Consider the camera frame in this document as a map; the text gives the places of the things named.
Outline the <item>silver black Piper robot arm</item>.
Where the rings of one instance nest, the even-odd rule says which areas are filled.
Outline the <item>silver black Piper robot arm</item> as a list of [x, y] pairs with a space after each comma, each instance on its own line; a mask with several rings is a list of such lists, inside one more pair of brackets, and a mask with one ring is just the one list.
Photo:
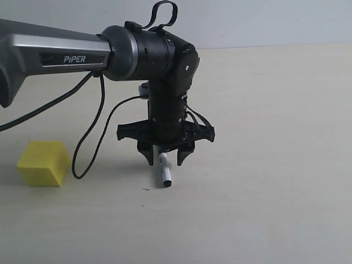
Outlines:
[[73, 72], [103, 74], [112, 81], [141, 80], [147, 91], [148, 118], [118, 126], [118, 139], [137, 141], [153, 164], [153, 147], [177, 150], [177, 163], [197, 140], [213, 141], [215, 130], [189, 113], [187, 92], [199, 65], [196, 48], [160, 27], [142, 30], [126, 22], [92, 35], [1, 20], [1, 106], [8, 107], [28, 76]]

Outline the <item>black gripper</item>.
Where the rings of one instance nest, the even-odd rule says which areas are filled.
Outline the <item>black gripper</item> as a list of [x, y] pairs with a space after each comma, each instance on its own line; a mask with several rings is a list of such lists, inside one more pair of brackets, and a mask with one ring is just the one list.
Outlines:
[[[186, 121], [188, 95], [186, 91], [176, 94], [161, 83], [149, 83], [148, 119], [118, 125], [118, 140], [130, 138], [141, 144], [156, 145], [165, 149], [178, 149], [177, 166], [194, 152], [197, 140], [215, 139], [214, 127], [201, 115], [191, 111], [192, 122]], [[154, 164], [153, 147], [138, 148], [148, 165]]]

